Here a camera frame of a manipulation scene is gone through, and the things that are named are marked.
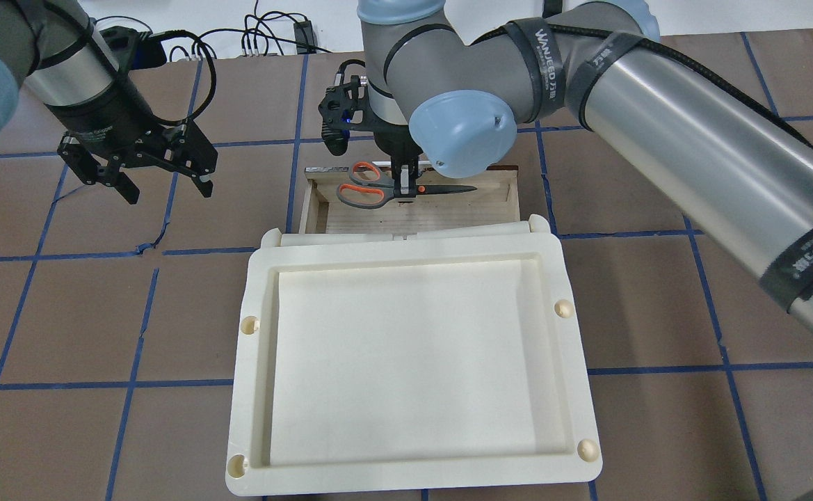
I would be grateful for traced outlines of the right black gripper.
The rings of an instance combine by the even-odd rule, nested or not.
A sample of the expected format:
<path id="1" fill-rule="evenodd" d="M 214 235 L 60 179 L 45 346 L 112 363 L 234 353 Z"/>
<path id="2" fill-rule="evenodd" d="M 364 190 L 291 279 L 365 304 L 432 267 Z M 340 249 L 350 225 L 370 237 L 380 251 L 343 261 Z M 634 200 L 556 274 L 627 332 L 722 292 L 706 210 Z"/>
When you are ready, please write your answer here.
<path id="1" fill-rule="evenodd" d="M 375 144 L 390 156 L 394 199 L 407 203 L 420 194 L 419 156 L 423 150 L 412 138 L 408 128 L 389 128 L 375 132 Z"/>

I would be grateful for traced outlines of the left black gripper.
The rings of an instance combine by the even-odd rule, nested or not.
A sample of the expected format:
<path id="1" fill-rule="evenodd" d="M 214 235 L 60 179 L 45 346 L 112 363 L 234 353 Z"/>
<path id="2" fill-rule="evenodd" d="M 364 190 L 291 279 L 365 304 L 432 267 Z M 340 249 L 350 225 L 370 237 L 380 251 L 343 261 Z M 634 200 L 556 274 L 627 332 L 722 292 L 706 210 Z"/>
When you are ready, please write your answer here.
<path id="1" fill-rule="evenodd" d="M 212 197 L 211 176 L 218 152 L 194 118 L 173 125 L 153 124 L 139 136 L 121 136 L 119 127 L 98 129 L 91 136 L 67 131 L 57 147 L 58 156 L 83 182 L 111 182 L 111 188 L 135 205 L 139 188 L 123 173 L 127 168 L 159 167 L 195 178 L 203 198 Z"/>

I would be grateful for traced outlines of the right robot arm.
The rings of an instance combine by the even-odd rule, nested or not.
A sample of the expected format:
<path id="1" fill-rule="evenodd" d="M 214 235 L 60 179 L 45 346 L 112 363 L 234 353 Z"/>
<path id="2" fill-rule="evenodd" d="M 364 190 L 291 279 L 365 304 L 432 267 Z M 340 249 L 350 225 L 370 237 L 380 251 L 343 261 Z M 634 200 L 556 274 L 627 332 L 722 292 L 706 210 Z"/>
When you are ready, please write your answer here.
<path id="1" fill-rule="evenodd" d="M 442 1 L 361 1 L 371 110 L 433 168 L 476 175 L 568 109 L 813 332 L 813 145 L 659 42 L 643 1 L 511 20 L 465 44 Z"/>

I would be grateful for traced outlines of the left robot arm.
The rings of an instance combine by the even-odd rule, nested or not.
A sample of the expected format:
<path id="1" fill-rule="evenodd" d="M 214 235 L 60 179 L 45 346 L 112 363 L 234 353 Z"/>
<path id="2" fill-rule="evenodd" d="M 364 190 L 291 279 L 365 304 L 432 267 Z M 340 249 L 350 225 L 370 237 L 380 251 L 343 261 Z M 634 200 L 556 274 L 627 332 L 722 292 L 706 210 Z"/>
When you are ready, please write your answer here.
<path id="1" fill-rule="evenodd" d="M 165 40 L 188 31 L 151 33 L 125 26 L 99 29 L 76 1 L 0 1 L 0 133 L 29 89 L 65 128 L 57 148 L 85 185 L 104 185 L 136 204 L 127 169 L 157 167 L 212 195 L 218 152 L 196 124 L 214 98 L 184 118 L 160 118 L 130 71 L 167 63 Z"/>

